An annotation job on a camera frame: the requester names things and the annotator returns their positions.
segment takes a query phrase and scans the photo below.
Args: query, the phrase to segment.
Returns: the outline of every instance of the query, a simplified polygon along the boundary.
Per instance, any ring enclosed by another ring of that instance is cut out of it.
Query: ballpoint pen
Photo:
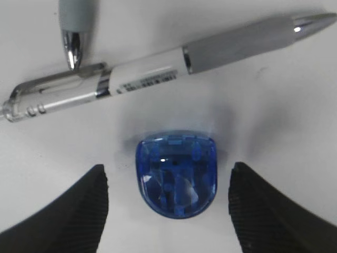
[[[59,0],[65,56],[71,70],[79,68],[94,23],[95,0]]]
[[[336,20],[335,13],[269,18],[113,68],[98,63],[25,82],[0,107],[0,119],[17,122],[214,69],[287,47]]]

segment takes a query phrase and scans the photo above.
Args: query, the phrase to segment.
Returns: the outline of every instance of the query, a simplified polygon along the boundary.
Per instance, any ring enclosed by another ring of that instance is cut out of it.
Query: pen grip
[[[295,41],[291,18],[270,18],[184,46],[190,73],[198,73],[254,55],[277,50]]]
[[[60,27],[69,32],[88,32],[95,16],[95,0],[59,0]]]

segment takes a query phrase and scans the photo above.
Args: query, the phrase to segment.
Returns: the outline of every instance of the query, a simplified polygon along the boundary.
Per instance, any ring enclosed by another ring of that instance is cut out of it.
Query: black rubber pad
[[[229,212],[244,253],[336,253],[337,228],[308,212],[244,163],[232,170]]]
[[[94,253],[108,213],[103,165],[96,165],[64,194],[0,234],[1,253]]]

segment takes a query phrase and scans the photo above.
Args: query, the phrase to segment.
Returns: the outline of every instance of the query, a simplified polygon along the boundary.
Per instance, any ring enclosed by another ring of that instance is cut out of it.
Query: pencil sharpener
[[[198,215],[217,189],[215,142],[191,131],[152,135],[136,151],[138,185],[145,202],[173,219]]]

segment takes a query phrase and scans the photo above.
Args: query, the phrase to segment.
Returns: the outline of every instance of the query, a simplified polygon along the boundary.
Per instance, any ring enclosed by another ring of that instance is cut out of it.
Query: barcode sticker
[[[139,90],[141,88],[150,87],[156,84],[169,82],[177,78],[177,70],[165,72],[159,75],[150,76],[144,79],[133,81],[130,83],[120,85],[119,89],[116,89],[117,94],[123,94],[125,92]]]

